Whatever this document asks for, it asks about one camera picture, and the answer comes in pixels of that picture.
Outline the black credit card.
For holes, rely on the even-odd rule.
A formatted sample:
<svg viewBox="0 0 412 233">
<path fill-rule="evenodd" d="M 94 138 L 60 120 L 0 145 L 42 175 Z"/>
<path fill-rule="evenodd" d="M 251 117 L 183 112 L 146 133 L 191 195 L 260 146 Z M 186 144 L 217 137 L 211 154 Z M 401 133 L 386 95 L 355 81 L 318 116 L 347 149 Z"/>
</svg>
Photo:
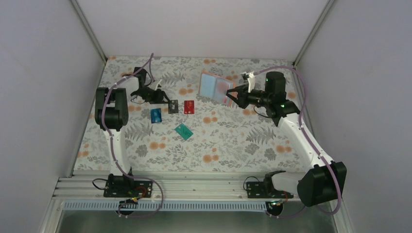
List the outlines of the black credit card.
<svg viewBox="0 0 412 233">
<path fill-rule="evenodd" d="M 179 104 L 178 100 L 170 100 L 168 103 L 168 113 L 169 114 L 178 114 L 179 113 Z"/>
</svg>

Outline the blue credit card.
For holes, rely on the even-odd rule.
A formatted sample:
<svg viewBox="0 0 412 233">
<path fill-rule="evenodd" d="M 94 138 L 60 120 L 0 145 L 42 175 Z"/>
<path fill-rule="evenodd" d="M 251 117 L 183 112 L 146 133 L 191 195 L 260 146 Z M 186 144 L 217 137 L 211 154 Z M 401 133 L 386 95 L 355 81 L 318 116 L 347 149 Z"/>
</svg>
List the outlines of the blue credit card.
<svg viewBox="0 0 412 233">
<path fill-rule="evenodd" d="M 161 109 L 156 108 L 156 109 L 151 109 L 150 110 L 150 116 L 151 116 L 151 123 L 161 123 L 162 122 L 162 115 L 161 115 Z"/>
</svg>

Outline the pink leather card holder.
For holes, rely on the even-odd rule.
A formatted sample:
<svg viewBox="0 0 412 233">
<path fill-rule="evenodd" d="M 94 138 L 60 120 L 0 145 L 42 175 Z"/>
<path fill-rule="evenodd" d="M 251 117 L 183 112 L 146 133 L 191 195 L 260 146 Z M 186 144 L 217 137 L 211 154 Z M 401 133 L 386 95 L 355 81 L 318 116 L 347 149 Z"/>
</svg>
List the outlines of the pink leather card holder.
<svg viewBox="0 0 412 233">
<path fill-rule="evenodd" d="M 200 76 L 198 94 L 223 105 L 231 106 L 232 100 L 226 95 L 226 93 L 227 90 L 235 87 L 236 84 L 233 81 L 203 71 Z"/>
</svg>

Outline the red credit card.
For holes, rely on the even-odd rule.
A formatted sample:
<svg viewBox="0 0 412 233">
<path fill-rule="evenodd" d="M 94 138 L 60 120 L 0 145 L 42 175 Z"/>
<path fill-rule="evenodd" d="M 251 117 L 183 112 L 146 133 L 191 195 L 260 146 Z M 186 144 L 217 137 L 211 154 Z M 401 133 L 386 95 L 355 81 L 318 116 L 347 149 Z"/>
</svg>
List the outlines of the red credit card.
<svg viewBox="0 0 412 233">
<path fill-rule="evenodd" d="M 184 101 L 184 114 L 190 115 L 194 114 L 195 107 L 193 100 L 185 100 Z"/>
</svg>

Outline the teal credit card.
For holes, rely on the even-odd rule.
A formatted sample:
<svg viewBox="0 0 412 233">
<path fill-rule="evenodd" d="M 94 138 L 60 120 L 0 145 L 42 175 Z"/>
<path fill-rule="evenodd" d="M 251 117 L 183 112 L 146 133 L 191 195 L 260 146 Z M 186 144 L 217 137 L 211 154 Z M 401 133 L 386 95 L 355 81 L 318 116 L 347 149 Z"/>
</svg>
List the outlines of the teal credit card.
<svg viewBox="0 0 412 233">
<path fill-rule="evenodd" d="M 183 123 L 179 124 L 175 131 L 184 139 L 188 140 L 190 137 L 193 136 L 193 132 Z"/>
</svg>

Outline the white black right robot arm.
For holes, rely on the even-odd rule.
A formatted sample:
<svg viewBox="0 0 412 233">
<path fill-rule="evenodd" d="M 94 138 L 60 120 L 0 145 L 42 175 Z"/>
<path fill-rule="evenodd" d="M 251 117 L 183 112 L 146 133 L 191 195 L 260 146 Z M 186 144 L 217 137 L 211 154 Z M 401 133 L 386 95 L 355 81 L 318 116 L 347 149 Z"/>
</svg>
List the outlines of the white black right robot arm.
<svg viewBox="0 0 412 233">
<path fill-rule="evenodd" d="M 317 143 L 303 121 L 302 111 L 287 99 L 286 78 L 277 71 L 266 73 L 264 90 L 255 89 L 254 73 L 242 73 L 245 84 L 234 89 L 236 104 L 246 108 L 252 104 L 264 107 L 270 118 L 292 143 L 305 168 L 303 172 L 275 172 L 267 174 L 264 194 L 276 197 L 281 191 L 297 195 L 306 207 L 331 200 L 342 204 L 342 193 L 347 174 L 343 162 L 335 162 Z"/>
</svg>

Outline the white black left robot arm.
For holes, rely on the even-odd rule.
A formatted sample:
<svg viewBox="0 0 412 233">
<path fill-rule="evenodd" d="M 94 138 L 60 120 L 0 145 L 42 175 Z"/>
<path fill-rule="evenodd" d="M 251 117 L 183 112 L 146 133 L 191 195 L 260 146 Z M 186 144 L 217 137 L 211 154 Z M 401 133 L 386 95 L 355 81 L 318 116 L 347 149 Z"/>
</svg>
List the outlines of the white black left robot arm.
<svg viewBox="0 0 412 233">
<path fill-rule="evenodd" d="M 146 78 L 151 75 L 141 67 L 136 67 L 132 73 L 126 73 L 120 80 L 121 84 L 132 81 L 138 96 L 150 104 L 167 104 L 170 114 L 177 114 L 178 100 L 170 100 L 157 86 L 151 89 Z M 136 181 L 133 179 L 132 167 L 126 151 L 125 127 L 129 120 L 127 90 L 115 83 L 113 88 L 99 87 L 96 90 L 95 122 L 103 130 L 111 155 L 111 169 L 105 186 L 102 188 L 106 198 L 130 197 L 137 191 L 144 197 L 150 197 L 153 182 Z"/>
</svg>

